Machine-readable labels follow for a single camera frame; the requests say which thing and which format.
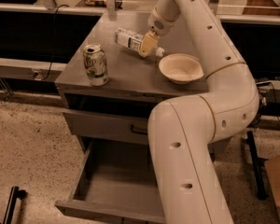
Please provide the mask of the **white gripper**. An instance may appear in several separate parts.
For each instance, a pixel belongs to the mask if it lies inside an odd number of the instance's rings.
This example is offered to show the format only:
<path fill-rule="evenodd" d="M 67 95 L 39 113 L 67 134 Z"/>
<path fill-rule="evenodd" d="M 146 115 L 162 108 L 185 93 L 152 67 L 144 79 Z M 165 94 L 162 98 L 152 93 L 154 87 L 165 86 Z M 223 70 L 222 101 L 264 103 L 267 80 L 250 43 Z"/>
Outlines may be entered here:
<path fill-rule="evenodd" d="M 166 10 L 154 7 L 148 18 L 148 31 L 143 39 L 138 51 L 142 57 L 148 54 L 157 46 L 160 36 L 167 35 L 175 23 L 175 14 Z"/>

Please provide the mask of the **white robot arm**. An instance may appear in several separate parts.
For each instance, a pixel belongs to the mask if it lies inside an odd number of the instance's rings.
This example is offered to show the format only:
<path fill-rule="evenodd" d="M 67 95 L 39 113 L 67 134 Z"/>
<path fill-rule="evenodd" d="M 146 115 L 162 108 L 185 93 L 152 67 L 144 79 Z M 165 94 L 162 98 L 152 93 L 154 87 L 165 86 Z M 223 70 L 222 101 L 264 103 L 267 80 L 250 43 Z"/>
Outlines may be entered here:
<path fill-rule="evenodd" d="M 204 0 L 159 0 L 150 18 L 182 17 L 198 51 L 206 93 L 165 100 L 148 119 L 148 143 L 165 224 L 233 224 L 208 146 L 242 131 L 259 92 L 245 60 Z"/>

